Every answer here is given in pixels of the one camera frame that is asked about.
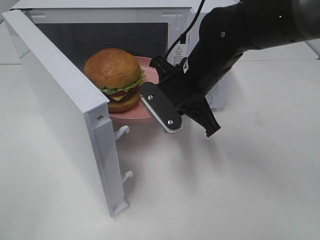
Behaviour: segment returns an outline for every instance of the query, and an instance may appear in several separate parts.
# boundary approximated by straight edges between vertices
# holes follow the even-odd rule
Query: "white table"
[[[130,204],[110,218],[38,112],[20,65],[0,66],[0,239],[301,240],[320,236],[320,62],[238,62],[211,138],[133,125],[117,142]]]

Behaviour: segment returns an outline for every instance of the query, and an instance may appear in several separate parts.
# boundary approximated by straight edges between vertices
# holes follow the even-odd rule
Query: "lettuce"
[[[129,89],[135,88],[136,86],[138,86],[141,83],[142,79],[144,79],[145,76],[146,76],[145,75],[145,71],[142,68],[140,68],[140,76],[139,76],[139,78],[135,82],[131,83],[130,85],[125,86],[123,88],[109,89],[109,88],[105,87],[105,88],[99,88],[99,89],[100,89],[100,91],[102,91],[102,92],[104,92],[104,93],[106,93],[108,95],[112,95],[112,94],[115,94],[115,93],[120,92],[120,91],[125,91],[127,93],[129,91]]]

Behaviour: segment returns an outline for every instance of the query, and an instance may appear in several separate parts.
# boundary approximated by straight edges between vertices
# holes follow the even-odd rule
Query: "hamburger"
[[[130,53],[118,48],[98,51],[85,63],[83,72],[110,100],[110,113],[128,111],[139,103],[145,73]]]

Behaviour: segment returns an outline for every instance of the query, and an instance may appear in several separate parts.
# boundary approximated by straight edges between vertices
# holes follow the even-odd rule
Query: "bottom bun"
[[[140,102],[140,99],[140,90],[137,89],[130,94],[130,97],[125,97],[124,100],[108,102],[108,111],[109,113],[121,113],[128,111],[137,105]]]

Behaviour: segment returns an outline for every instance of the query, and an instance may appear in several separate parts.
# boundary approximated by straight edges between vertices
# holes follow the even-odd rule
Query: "top bun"
[[[96,52],[84,65],[84,74],[98,88],[120,89],[135,82],[141,70],[138,60],[118,48]]]

